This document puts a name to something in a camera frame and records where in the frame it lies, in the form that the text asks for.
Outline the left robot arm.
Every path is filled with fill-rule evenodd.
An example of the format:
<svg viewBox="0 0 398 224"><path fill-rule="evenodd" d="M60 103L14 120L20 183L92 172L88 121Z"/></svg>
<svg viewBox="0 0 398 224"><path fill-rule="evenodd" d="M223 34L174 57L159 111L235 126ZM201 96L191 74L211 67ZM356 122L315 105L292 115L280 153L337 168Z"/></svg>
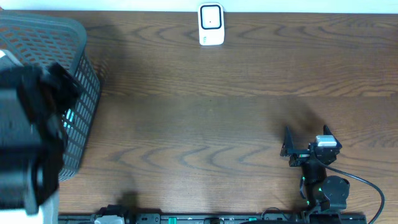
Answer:
<svg viewBox="0 0 398 224"><path fill-rule="evenodd" d="M1 51L1 223L58 223L62 116L81 93L59 63L23 65Z"/></svg>

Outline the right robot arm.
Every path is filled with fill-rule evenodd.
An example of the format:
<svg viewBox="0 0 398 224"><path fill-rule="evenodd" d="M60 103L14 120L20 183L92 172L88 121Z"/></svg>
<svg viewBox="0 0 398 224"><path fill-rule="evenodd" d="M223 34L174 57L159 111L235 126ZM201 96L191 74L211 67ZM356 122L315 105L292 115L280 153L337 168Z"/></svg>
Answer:
<svg viewBox="0 0 398 224"><path fill-rule="evenodd" d="M342 148L328 126L306 149L294 146L292 133L285 128L280 156L289 158L289 166L300 167L300 194L313 212L340 212L346 209L350 183L336 175L327 175L326 167L336 161Z"/></svg>

